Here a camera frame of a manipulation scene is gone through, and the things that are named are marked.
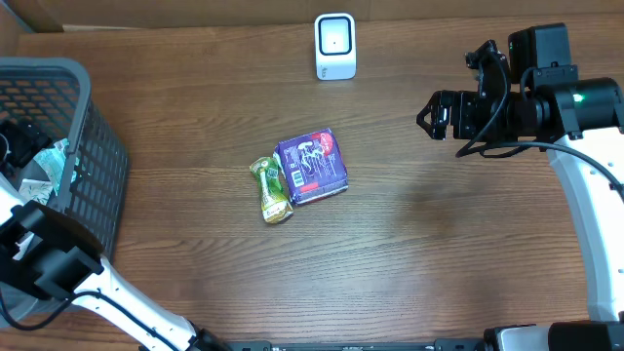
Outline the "white barcode scanner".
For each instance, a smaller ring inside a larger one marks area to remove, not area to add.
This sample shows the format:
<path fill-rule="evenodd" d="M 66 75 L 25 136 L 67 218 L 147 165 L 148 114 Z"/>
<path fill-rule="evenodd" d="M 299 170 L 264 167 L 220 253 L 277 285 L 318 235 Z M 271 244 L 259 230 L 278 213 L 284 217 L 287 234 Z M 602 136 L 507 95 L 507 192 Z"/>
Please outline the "white barcode scanner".
<path fill-rule="evenodd" d="M 349 80 L 357 72 L 356 22 L 347 13 L 319 15 L 314 22 L 316 75 Z"/>

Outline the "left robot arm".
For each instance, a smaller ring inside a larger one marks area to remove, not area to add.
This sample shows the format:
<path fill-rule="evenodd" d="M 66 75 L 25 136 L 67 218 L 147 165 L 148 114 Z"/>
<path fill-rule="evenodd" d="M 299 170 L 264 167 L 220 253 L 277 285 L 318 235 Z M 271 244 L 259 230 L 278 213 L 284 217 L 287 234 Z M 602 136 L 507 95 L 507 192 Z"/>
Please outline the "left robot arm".
<path fill-rule="evenodd" d="M 40 328 L 77 305 L 99 314 L 146 350 L 226 347 L 124 280 L 79 221 L 36 201 L 13 206 L 1 223 L 1 280 L 37 299 L 59 301 Z"/>

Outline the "grey plastic basket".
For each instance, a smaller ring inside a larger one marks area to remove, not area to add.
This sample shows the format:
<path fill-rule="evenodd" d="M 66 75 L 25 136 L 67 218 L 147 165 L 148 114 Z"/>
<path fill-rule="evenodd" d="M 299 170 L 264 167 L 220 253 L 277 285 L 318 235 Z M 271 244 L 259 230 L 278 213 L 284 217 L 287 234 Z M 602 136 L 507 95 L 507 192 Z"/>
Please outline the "grey plastic basket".
<path fill-rule="evenodd" d="M 34 156 L 63 138 L 69 147 L 56 194 Z M 129 170 L 128 151 L 93 103 L 91 80 L 80 63 L 69 58 L 2 58 L 1 223 L 13 206 L 36 201 L 79 221 L 109 260 Z M 59 305 L 1 280 L 2 327 L 26 331 L 25 318 L 44 313 L 47 319 Z"/>

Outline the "green yellow sachet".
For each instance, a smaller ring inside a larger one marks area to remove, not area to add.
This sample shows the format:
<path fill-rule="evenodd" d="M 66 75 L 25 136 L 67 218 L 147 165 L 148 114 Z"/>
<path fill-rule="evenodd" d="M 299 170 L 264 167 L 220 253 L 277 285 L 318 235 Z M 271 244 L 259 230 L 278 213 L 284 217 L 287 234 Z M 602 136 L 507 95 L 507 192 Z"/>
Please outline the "green yellow sachet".
<path fill-rule="evenodd" d="M 260 198 L 262 217 L 269 224 L 277 224 L 293 214 L 293 207 L 284 193 L 279 178 L 279 166 L 273 157 L 261 157 L 250 165 Z"/>

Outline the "teal packet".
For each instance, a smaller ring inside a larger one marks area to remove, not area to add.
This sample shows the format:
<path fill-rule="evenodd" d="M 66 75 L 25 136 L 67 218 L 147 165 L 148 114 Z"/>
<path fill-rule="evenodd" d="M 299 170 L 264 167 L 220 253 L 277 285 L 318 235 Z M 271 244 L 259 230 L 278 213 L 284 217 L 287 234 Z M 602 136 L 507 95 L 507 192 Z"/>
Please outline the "teal packet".
<path fill-rule="evenodd" d="M 50 148 L 42 149 L 34 156 L 34 161 L 46 173 L 56 194 L 59 194 L 64 166 L 67 159 L 65 150 L 68 147 L 68 139 L 63 138 L 54 142 Z"/>

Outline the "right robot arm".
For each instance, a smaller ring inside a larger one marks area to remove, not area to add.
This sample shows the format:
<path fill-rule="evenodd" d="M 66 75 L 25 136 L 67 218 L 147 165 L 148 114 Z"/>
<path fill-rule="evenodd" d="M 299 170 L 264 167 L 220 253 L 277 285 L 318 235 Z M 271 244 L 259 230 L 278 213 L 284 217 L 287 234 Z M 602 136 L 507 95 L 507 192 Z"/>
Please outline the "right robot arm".
<path fill-rule="evenodd" d="M 426 134 L 489 159 L 536 148 L 555 171 L 583 257 L 588 319 L 495 327 L 472 350 L 619 350 L 623 346 L 623 93 L 581 79 L 562 23 L 512 33 L 465 56 L 478 88 L 438 91 L 416 115 Z"/>

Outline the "purple snack packet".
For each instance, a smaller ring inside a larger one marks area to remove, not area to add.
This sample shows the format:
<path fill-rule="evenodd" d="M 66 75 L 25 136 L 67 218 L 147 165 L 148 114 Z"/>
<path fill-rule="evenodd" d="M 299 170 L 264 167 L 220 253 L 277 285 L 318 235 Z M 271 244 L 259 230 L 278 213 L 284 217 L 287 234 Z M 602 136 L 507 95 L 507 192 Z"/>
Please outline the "purple snack packet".
<path fill-rule="evenodd" d="M 279 141 L 277 160 L 297 206 L 321 200 L 348 189 L 348 173 L 331 129 Z"/>

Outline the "black rail at table edge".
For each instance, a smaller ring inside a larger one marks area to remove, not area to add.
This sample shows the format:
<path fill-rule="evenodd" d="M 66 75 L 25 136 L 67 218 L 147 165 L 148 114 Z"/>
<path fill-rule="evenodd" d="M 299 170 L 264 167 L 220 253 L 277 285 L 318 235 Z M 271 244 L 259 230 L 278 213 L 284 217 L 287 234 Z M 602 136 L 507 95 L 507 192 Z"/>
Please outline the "black rail at table edge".
<path fill-rule="evenodd" d="M 362 343 L 271 343 L 227 341 L 232 351 L 485 351 L 490 346 L 480 338 L 438 338 L 430 342 Z"/>

